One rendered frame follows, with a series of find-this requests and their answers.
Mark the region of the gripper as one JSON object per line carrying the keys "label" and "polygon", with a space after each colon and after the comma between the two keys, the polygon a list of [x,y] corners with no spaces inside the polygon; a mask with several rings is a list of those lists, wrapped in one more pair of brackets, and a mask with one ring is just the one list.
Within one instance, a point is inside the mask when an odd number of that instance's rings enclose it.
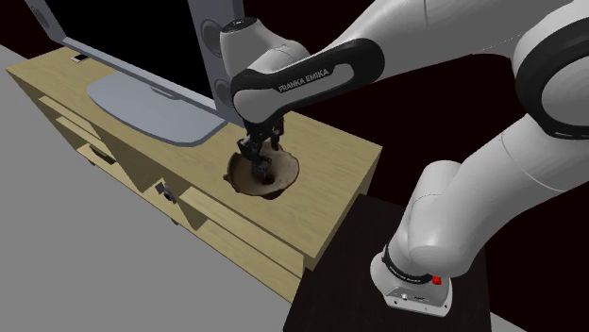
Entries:
{"label": "gripper", "polygon": [[274,151],[281,149],[279,141],[284,134],[284,117],[274,117],[255,124],[244,120],[247,137],[237,141],[241,155],[250,161],[251,173],[256,178],[266,178],[272,160],[261,154],[262,143],[270,139]]}

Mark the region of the brown bowl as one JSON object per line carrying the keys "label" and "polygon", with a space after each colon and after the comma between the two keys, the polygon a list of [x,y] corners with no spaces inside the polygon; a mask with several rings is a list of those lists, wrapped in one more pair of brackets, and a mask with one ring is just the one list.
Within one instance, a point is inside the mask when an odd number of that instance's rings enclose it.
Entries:
{"label": "brown bowl", "polygon": [[274,150],[268,144],[263,146],[261,156],[271,159],[263,180],[253,175],[252,162],[238,153],[231,156],[224,179],[238,193],[274,200],[297,180],[299,162],[289,152]]}

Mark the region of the light wooden television stand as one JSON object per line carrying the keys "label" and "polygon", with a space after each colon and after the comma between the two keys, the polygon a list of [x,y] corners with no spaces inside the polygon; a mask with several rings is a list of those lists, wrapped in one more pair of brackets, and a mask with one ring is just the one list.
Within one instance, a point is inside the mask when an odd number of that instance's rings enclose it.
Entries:
{"label": "light wooden television stand", "polygon": [[359,194],[380,147],[297,113],[285,118],[282,147],[297,158],[295,183],[266,200],[236,192],[227,164],[244,131],[228,124],[196,147],[154,140],[115,120],[87,87],[110,74],[68,48],[19,61],[8,74],[84,158],[292,301]]}

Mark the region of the grey flat screen television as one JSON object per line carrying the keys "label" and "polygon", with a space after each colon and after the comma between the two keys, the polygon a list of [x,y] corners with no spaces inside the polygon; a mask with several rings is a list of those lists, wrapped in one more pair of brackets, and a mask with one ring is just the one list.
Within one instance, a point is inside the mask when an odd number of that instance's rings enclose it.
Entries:
{"label": "grey flat screen television", "polygon": [[243,0],[25,0],[47,36],[113,69],[87,95],[159,141],[197,146],[227,124],[232,105],[220,33]]}

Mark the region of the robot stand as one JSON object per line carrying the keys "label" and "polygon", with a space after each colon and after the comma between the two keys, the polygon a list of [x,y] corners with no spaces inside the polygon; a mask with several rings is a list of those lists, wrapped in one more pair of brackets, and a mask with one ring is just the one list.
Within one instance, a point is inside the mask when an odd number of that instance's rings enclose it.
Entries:
{"label": "robot stand", "polygon": [[304,272],[283,332],[492,332],[486,255],[452,280],[443,318],[388,307],[369,272],[405,208],[359,195],[314,270]]}

